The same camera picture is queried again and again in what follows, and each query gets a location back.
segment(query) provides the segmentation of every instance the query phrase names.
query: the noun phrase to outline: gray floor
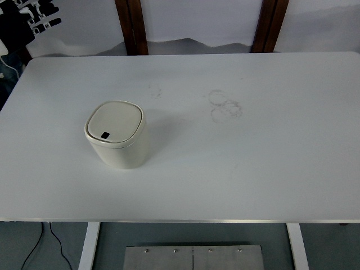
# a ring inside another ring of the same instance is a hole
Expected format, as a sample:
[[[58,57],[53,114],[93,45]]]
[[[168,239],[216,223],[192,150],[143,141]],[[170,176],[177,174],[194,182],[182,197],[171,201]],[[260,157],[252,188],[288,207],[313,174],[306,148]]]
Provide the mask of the gray floor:
[[[73,269],[80,262],[86,228],[86,223],[53,223]],[[44,229],[24,269],[69,269],[48,223]],[[302,224],[301,231],[310,269],[360,269],[360,224]],[[0,269],[20,269],[40,232],[39,222],[0,222]],[[213,223],[102,223],[93,269],[121,270],[126,246],[237,244],[261,245],[266,270],[294,269],[284,224]]]

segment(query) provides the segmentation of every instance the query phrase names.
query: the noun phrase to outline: trash can lid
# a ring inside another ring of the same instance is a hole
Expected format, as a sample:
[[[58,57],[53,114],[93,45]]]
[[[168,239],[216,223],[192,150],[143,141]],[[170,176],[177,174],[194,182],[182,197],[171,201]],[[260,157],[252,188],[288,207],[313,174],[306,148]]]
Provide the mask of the trash can lid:
[[[95,109],[85,126],[85,132],[88,139],[96,144],[110,148],[126,147],[133,142],[131,138],[141,132],[139,127],[143,118],[143,111],[136,104],[108,101]]]

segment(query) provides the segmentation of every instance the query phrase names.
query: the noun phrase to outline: small trash can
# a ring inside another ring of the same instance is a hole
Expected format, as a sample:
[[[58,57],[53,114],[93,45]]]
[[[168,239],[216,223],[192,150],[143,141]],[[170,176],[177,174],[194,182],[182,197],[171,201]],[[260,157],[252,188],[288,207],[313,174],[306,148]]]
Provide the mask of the small trash can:
[[[85,135],[107,165],[132,169],[149,153],[149,134],[143,110],[127,101],[108,101],[95,109]]]

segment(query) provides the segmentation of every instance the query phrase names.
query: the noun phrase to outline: stain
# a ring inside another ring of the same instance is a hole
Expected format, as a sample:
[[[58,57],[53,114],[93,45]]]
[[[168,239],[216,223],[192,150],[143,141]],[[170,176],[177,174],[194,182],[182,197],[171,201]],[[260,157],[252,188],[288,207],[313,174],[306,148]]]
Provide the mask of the stain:
[[[159,85],[149,84],[148,88],[153,90],[153,92],[151,93],[151,98],[159,99],[161,97],[163,91],[160,89]]]
[[[222,90],[212,90],[208,99],[213,108],[210,114],[215,123],[225,123],[242,115],[240,104],[229,99]]]

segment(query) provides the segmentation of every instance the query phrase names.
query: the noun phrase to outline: black cable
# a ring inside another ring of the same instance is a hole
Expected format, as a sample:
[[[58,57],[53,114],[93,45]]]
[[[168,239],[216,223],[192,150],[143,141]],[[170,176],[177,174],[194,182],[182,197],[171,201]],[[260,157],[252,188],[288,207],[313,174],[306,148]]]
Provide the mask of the black cable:
[[[21,270],[23,270],[26,261],[29,259],[30,255],[33,253],[33,251],[34,251],[34,250],[36,249],[36,247],[38,246],[38,244],[39,244],[39,242],[40,242],[40,239],[41,239],[41,237],[43,236],[43,232],[44,232],[44,225],[43,225],[43,223],[41,222],[41,234],[40,234],[39,240],[38,240],[38,242],[36,243],[35,247],[32,249],[32,251],[29,253],[29,255],[26,257],[24,263],[23,263],[22,266],[21,266]]]
[[[69,267],[70,267],[70,270],[73,270],[73,268],[71,267],[71,264],[69,262],[69,260],[67,259],[67,257],[64,256],[64,254],[62,253],[62,245],[61,245],[61,241],[59,238],[57,238],[57,236],[54,234],[54,232],[52,231],[52,228],[51,228],[51,222],[49,222],[49,225],[50,225],[50,231],[52,233],[52,235],[55,236],[55,238],[58,240],[58,242],[60,243],[60,250],[61,250],[61,256],[67,261],[67,263],[69,264]]]

